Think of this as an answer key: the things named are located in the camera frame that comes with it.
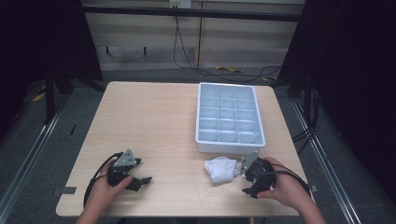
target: table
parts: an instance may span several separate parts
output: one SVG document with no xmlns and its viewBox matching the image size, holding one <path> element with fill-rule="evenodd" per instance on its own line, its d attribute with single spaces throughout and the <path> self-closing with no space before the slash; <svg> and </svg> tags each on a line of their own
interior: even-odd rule
<svg viewBox="0 0 396 224">
<path fill-rule="evenodd" d="M 277 158 L 306 180 L 274 90 L 256 86 L 255 91 L 266 138 L 260 157 Z M 109 83 L 66 184 L 77 190 L 62 195 L 57 214 L 79 216 L 93 174 L 110 155 L 129 148 L 142 159 L 130 174 L 153 179 L 138 192 L 124 190 L 103 216 L 297 216 L 274 200 L 248 197 L 241 189 L 251 183 L 241 175 L 225 184 L 209 182 L 206 160 L 241 156 L 198 152 L 194 139 L 197 96 L 197 84 Z"/>
</svg>

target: white cloth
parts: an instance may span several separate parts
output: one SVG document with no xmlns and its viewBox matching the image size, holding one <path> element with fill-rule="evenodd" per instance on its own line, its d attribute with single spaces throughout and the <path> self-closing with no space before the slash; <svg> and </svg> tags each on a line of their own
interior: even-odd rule
<svg viewBox="0 0 396 224">
<path fill-rule="evenodd" d="M 236 160 L 230 160 L 227 157 L 205 161 L 205 168 L 212 183 L 231 181 L 238 174 Z"/>
</svg>

